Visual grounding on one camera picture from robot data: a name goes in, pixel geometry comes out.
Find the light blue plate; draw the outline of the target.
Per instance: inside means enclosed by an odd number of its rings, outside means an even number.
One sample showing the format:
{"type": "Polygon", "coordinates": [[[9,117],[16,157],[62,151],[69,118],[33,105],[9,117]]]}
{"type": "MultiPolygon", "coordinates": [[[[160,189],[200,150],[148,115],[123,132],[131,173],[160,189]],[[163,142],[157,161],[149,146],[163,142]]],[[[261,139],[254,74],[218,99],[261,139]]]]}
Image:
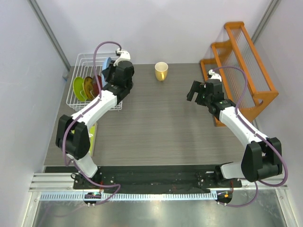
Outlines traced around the light blue plate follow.
{"type": "Polygon", "coordinates": [[[102,65],[102,71],[101,71],[102,75],[104,75],[103,71],[106,70],[109,67],[111,61],[112,61],[111,57],[107,57],[104,60],[103,65],[102,65]]]}

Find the red floral plate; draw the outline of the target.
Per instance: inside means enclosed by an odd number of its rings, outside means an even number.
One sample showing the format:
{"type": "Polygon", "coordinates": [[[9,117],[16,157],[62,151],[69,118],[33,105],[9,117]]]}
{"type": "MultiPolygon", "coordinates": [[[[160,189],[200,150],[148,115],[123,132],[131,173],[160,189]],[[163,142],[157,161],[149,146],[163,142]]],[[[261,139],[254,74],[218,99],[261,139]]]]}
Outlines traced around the red floral plate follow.
{"type": "Polygon", "coordinates": [[[94,97],[98,96],[99,95],[99,87],[98,87],[98,84],[100,86],[102,86],[102,77],[97,75],[97,78],[98,78],[98,82],[96,80],[96,77],[93,78],[93,81],[92,81],[92,85],[93,85],[93,90],[92,90],[92,95],[94,97]]]}

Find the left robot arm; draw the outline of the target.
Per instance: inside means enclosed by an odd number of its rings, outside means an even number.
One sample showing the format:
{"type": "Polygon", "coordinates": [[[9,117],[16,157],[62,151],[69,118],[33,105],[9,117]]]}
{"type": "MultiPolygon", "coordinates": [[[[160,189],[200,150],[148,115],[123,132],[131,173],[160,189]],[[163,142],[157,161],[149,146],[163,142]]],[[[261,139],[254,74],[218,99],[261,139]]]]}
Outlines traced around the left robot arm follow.
{"type": "Polygon", "coordinates": [[[133,87],[134,66],[130,61],[121,61],[116,66],[111,61],[102,71],[107,84],[86,107],[72,116],[62,115],[58,121],[55,144],[85,175],[84,183],[91,189],[100,185],[98,167],[89,154],[89,129],[107,111],[119,104],[133,87]]]}

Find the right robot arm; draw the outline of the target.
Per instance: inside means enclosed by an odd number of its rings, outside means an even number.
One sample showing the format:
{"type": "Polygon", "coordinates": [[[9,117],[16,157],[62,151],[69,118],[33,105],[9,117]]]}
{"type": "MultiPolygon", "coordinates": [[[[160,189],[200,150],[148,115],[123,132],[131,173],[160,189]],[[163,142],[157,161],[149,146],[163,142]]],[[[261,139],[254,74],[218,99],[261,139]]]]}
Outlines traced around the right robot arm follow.
{"type": "Polygon", "coordinates": [[[224,187],[232,178],[255,182],[282,173],[281,142],[256,130],[236,109],[236,104],[224,97],[220,80],[209,79],[205,83],[193,81],[187,100],[191,101],[194,95],[197,95],[195,102],[206,106],[209,113],[227,126],[245,149],[242,161],[219,166],[219,172],[214,174],[216,185],[224,187]]]}

